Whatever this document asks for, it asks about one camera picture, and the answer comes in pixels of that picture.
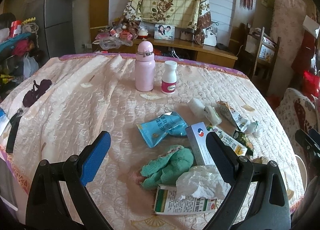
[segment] blue gripper pad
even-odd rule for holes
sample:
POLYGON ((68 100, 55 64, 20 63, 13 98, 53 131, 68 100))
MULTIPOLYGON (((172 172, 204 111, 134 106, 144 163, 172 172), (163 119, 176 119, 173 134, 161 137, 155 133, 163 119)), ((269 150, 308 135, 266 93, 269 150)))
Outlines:
POLYGON ((91 145, 86 146, 87 149, 85 148, 82 151, 84 152, 83 158, 86 158, 82 164, 82 174, 80 177, 80 181, 83 186, 86 186, 88 182, 93 181, 104 157, 110 148, 110 145, 110 134, 106 131, 102 131, 94 140, 94 142, 91 145))

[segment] blue snack wrapper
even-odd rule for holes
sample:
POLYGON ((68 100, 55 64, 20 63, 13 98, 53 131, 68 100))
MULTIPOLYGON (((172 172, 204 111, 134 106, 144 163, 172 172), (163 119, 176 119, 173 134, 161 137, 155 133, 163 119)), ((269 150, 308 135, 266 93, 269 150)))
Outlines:
POLYGON ((150 122, 137 124, 137 127, 149 148, 153 148, 168 134, 171 136, 186 136, 187 123, 181 116, 172 112, 163 114, 150 122))
POLYGON ((5 112, 3 111, 3 109, 0 107, 0 135, 2 135, 8 123, 9 123, 9 119, 5 114, 5 112))

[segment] white cord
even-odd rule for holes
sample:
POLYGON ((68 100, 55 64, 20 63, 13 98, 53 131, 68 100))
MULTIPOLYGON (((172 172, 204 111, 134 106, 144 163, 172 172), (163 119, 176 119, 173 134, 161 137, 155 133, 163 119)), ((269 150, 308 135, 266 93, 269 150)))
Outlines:
POLYGON ((243 47, 243 45, 241 45, 241 47, 240 47, 240 49, 239 49, 239 52, 238 52, 238 54, 237 54, 237 56, 239 55, 239 53, 240 53, 240 50, 241 50, 241 48, 243 47))

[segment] framed photo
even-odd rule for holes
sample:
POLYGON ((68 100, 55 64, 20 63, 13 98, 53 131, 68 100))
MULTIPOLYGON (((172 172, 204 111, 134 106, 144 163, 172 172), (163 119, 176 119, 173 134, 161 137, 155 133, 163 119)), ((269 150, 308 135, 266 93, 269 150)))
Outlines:
POLYGON ((261 4, 267 8, 273 9, 275 6, 275 0, 261 0, 261 4))
POLYGON ((193 41, 193 33, 188 31, 182 31, 180 35, 180 39, 193 41))
POLYGON ((174 40, 174 26, 167 24, 155 25, 155 39, 174 40))

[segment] green towel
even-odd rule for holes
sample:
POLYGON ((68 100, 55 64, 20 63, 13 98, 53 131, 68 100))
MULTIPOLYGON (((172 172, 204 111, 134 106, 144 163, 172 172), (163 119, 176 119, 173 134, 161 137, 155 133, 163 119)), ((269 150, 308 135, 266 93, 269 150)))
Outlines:
POLYGON ((142 167, 141 175, 147 177, 141 184, 144 189, 156 189, 159 184, 176 185, 178 177, 189 171, 193 154, 181 145, 170 146, 167 152, 142 167))

